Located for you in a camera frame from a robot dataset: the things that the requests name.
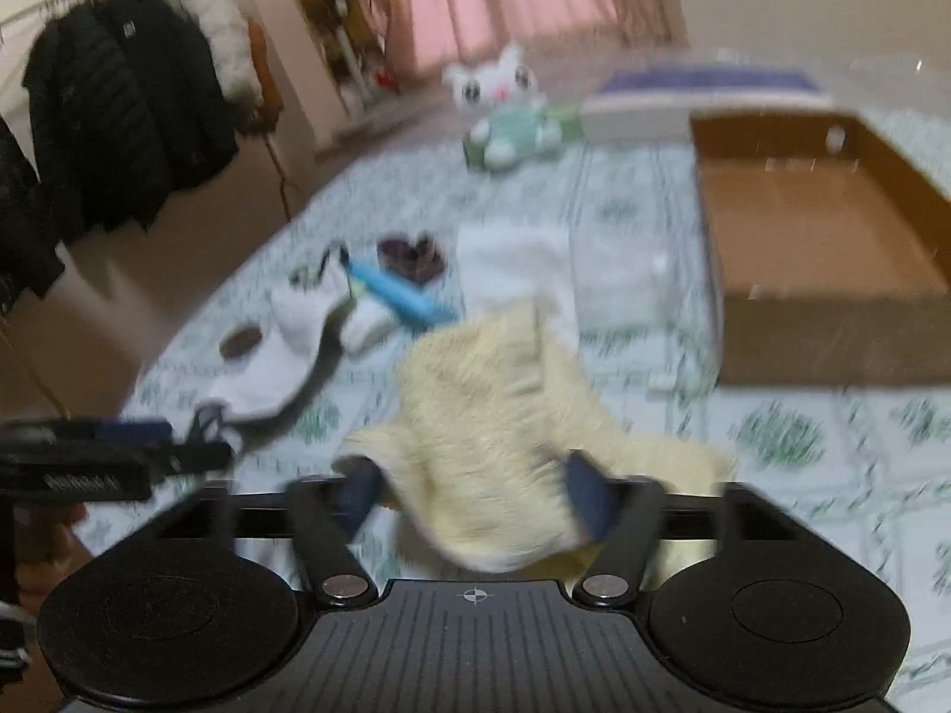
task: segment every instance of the green plush toy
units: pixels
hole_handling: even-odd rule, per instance
[[[513,43],[498,61],[474,69],[452,64],[442,73],[443,82],[453,87],[457,107],[491,109],[466,137],[471,167],[503,172],[527,157],[554,154],[562,148],[562,121],[550,114],[547,99],[537,92],[536,77],[521,58],[521,47]]]

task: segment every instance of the crosshair marking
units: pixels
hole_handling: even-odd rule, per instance
[[[474,586],[473,588],[468,589],[468,590],[466,590],[465,592],[463,592],[461,595],[459,595],[459,597],[460,597],[460,598],[465,598],[465,599],[466,599],[467,601],[469,601],[472,605],[476,605],[476,604],[479,604],[480,602],[484,601],[486,598],[491,598],[492,595],[490,595],[490,594],[489,594],[488,592],[486,592],[485,590],[479,589],[477,586]]]

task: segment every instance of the black jacket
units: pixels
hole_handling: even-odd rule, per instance
[[[36,173],[0,118],[0,314],[25,287],[44,295],[63,273],[58,238]]]
[[[162,139],[122,49],[87,2],[30,51],[36,168],[65,241],[128,218],[147,226],[172,189]]]
[[[201,29],[164,0],[102,0],[95,14],[149,102],[173,187],[197,187],[213,178],[238,145]]]

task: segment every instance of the metal screw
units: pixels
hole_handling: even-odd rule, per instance
[[[610,573],[588,576],[581,586],[594,598],[619,598],[628,591],[628,583],[620,576],[612,576]]]
[[[322,589],[332,598],[341,598],[347,600],[363,595],[370,585],[366,583],[363,576],[354,576],[350,573],[341,573],[331,576],[322,585]]]

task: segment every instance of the plush toy eyes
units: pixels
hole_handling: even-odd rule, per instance
[[[466,102],[475,104],[478,102],[479,96],[482,94],[482,89],[479,88],[478,83],[474,80],[470,80],[469,83],[466,83],[462,88],[462,97]]]
[[[525,67],[517,67],[515,69],[515,85],[523,91],[528,90],[528,87],[531,85],[531,72]]]

